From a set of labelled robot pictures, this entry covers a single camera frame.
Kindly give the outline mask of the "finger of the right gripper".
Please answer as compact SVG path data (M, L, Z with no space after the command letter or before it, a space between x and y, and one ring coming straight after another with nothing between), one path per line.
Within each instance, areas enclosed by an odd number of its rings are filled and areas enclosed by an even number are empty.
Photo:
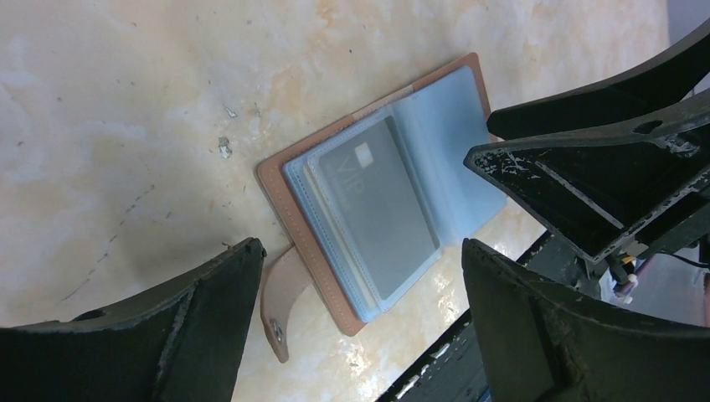
M493 111L488 131L503 140L626 121L682 100L709 73L709 22L646 62L574 90Z
M473 147L466 166L573 251L673 252L709 232L709 108Z

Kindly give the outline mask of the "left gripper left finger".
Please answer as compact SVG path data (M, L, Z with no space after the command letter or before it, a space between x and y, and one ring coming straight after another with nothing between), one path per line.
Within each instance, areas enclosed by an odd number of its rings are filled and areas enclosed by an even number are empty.
M231 400L265 256L248 238L73 320L3 328L2 400Z

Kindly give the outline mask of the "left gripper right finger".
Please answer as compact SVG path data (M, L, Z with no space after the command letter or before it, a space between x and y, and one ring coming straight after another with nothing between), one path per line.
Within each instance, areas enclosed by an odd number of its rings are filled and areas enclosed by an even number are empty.
M461 264L495 401L706 401L709 331L631 312L573 288L554 238L511 260L466 239Z

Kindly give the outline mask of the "brown leather card holder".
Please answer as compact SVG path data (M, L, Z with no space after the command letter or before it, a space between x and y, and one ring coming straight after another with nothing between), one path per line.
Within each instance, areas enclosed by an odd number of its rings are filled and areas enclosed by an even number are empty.
M464 165L472 147L493 141L490 113L470 53L258 165L293 242L265 273L260 299L281 363L292 308L308 286L352 337L506 206L501 190Z

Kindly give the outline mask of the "grey card sleeve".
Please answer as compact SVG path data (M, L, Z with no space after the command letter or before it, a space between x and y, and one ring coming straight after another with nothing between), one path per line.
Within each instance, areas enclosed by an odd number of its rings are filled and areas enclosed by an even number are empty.
M391 116L307 159L373 296L389 310L441 255Z

